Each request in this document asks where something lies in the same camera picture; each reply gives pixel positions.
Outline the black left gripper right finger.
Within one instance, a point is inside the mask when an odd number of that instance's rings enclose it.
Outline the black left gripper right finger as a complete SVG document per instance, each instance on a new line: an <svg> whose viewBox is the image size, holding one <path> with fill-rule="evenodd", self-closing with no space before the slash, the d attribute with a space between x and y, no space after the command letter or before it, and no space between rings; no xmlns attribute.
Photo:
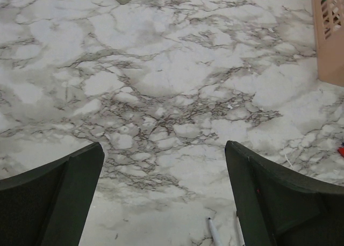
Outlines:
<svg viewBox="0 0 344 246"><path fill-rule="evenodd" d="M246 245L343 245L343 187L272 162L235 141L227 170Z"/></svg>

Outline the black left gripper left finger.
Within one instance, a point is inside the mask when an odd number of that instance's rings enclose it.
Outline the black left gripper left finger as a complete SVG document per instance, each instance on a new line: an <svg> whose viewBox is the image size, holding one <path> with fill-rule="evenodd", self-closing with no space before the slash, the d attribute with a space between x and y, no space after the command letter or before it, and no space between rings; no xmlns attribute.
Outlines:
<svg viewBox="0 0 344 246"><path fill-rule="evenodd" d="M1 245L78 245L104 163L94 142L1 180Z"/></svg>

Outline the white marker green end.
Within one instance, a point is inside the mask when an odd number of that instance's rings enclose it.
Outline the white marker green end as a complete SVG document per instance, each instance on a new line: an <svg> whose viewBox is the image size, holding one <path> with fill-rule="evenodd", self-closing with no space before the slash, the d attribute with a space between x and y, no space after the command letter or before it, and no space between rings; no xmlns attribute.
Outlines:
<svg viewBox="0 0 344 246"><path fill-rule="evenodd" d="M221 238L220 238L220 235L213 223L213 220L208 217L207 218L207 223L208 223L208 226L209 226L209 230L210 230L210 233L211 233L211 236L212 236L212 239L213 239L213 243L215 246L222 246L222 242L221 242Z"/></svg>

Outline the white marker red end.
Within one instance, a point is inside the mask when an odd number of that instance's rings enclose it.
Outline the white marker red end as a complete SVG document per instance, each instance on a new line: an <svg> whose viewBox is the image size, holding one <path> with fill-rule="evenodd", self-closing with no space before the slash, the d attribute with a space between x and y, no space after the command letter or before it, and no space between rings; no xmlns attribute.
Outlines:
<svg viewBox="0 0 344 246"><path fill-rule="evenodd" d="M239 220L239 217L238 217L238 212L235 211L234 214L235 214L235 228L236 228L236 235L237 235L238 245L239 246L245 246L245 241L244 241L242 230L241 230L241 226L240 226L240 220Z"/></svg>

